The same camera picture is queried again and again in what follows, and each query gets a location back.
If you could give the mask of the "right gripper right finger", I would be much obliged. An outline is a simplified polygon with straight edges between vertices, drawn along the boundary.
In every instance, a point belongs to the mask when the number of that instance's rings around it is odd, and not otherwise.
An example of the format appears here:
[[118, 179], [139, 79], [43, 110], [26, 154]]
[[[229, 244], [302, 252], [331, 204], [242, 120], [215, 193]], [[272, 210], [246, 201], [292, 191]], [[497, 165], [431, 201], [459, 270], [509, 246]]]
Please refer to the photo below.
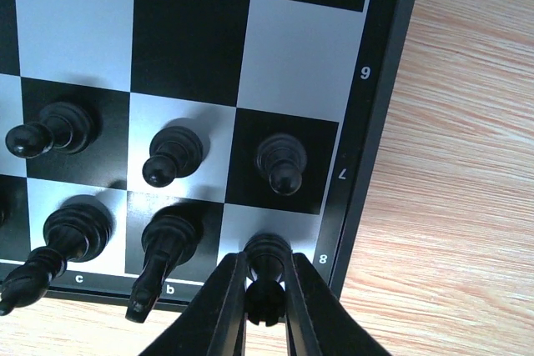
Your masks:
[[289, 355], [387, 355], [343, 308], [302, 253], [284, 257]]

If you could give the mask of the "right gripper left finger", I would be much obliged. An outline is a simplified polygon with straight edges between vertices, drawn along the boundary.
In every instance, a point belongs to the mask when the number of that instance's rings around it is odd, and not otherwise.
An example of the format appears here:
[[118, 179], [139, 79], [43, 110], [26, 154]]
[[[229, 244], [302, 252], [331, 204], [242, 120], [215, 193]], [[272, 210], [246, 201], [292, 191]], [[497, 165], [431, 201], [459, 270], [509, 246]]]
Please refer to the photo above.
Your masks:
[[243, 355], [246, 274], [245, 253], [227, 254], [185, 311], [140, 354]]

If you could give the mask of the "black pawn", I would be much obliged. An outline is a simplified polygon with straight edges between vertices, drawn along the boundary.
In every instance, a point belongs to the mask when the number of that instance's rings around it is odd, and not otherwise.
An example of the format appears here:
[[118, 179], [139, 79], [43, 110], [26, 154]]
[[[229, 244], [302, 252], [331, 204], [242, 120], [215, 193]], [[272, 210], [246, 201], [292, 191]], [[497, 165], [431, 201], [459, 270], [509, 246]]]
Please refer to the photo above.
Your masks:
[[7, 150], [31, 159], [54, 151], [81, 153], [99, 135], [98, 119], [80, 103], [57, 101], [44, 106], [38, 119], [11, 128], [5, 137]]
[[304, 145], [287, 133], [270, 135], [257, 147], [255, 167], [280, 196], [289, 197], [300, 189], [306, 165]]
[[149, 145], [149, 158], [142, 174], [155, 188], [169, 186], [176, 178], [194, 173], [204, 159], [204, 146], [189, 128], [174, 126], [158, 131]]

